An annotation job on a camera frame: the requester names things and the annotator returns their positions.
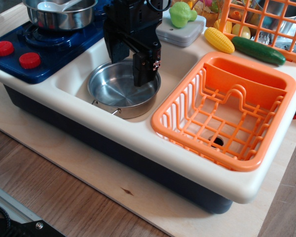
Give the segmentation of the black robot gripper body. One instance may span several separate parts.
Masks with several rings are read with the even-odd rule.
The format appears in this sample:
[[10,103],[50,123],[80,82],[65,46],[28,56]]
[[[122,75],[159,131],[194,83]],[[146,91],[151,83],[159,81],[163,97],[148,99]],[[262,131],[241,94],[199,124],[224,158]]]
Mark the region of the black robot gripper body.
[[161,0],[111,0],[104,6],[105,33],[118,34],[134,53],[161,51],[156,28],[162,22]]

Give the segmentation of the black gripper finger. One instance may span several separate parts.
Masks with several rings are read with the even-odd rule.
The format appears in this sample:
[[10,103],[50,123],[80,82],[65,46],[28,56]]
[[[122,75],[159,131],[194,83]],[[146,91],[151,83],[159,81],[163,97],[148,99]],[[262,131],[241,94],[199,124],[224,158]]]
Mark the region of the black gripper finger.
[[118,34],[105,33],[105,42],[109,57],[113,64],[118,63],[129,56],[129,47]]
[[154,80],[160,64],[160,50],[135,53],[133,55],[134,85],[140,87]]

